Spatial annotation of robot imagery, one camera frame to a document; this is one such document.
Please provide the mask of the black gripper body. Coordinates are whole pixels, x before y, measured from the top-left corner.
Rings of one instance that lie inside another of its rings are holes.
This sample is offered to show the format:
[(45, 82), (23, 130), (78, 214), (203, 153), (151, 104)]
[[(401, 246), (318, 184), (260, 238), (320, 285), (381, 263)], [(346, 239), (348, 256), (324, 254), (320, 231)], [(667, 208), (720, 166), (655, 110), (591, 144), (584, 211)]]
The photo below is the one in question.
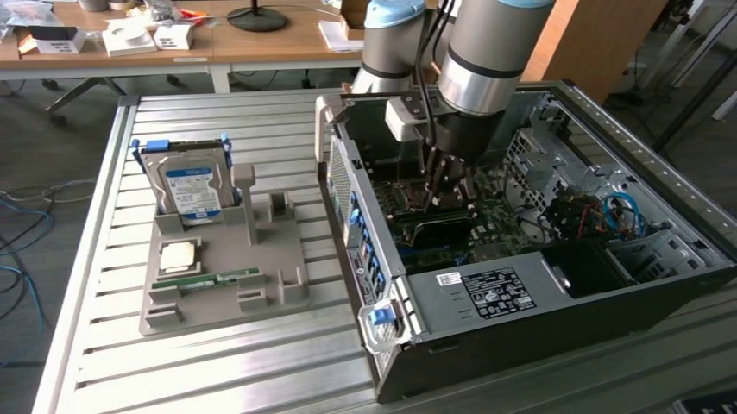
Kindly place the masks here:
[(476, 165), (489, 148), (503, 118), (503, 111), (491, 116), (472, 116), (463, 112), (438, 116), (436, 147), (468, 165)]

